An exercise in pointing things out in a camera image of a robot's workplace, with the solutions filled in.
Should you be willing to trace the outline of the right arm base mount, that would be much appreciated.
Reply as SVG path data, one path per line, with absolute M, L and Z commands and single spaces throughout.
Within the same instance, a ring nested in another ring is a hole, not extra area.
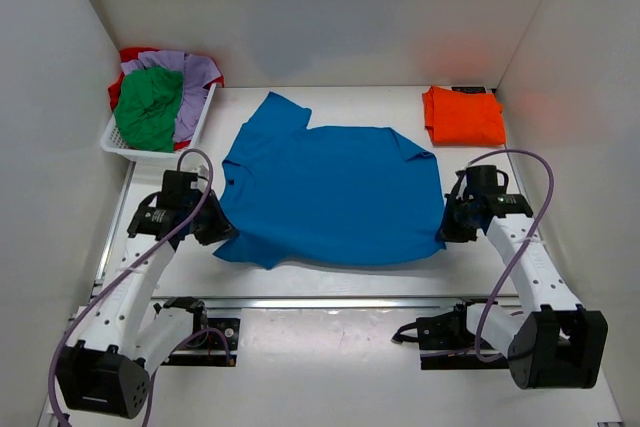
M 478 359 L 475 336 L 466 327 L 467 311 L 472 305 L 474 302 L 461 300 L 443 313 L 417 317 L 399 327 L 391 342 L 417 345 L 422 371 L 507 370 L 503 357 L 491 363 Z

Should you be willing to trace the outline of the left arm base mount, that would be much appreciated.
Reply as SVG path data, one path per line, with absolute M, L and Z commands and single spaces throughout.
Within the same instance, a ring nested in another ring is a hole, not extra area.
M 173 322 L 178 314 L 178 336 L 164 363 L 176 365 L 235 367 L 239 342 L 240 319 L 212 317 L 203 300 L 194 297 L 171 297 L 153 305 L 155 320 Z

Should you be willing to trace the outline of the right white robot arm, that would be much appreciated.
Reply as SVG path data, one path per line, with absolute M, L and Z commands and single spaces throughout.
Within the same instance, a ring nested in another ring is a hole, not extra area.
M 449 321 L 449 338 L 465 348 L 478 340 L 488 343 L 521 389 L 590 389 L 608 324 L 566 285 L 538 235 L 538 215 L 523 195 L 508 193 L 507 185 L 507 174 L 494 165 L 459 171 L 438 236 L 465 243 L 483 233 L 505 264 L 522 313 L 509 314 L 493 299 L 472 304 Z

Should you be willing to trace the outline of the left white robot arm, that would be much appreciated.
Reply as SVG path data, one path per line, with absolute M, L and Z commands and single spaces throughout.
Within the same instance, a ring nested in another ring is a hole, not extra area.
M 160 191 L 144 198 L 127 229 L 124 259 L 80 314 L 53 362 L 53 390 L 71 410 L 133 419 L 158 368 L 179 347 L 197 345 L 214 330 L 205 304 L 171 297 L 145 319 L 160 277 L 179 244 L 203 246 L 237 234 L 223 214 L 210 179 L 167 170 Z

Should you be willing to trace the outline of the blue t shirt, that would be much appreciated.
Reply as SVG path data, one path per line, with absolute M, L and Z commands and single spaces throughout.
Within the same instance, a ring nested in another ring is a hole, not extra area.
M 311 117 L 271 92 L 242 125 L 220 200 L 238 234 L 216 257 L 374 267 L 443 250 L 436 156 L 390 127 L 310 127 Z

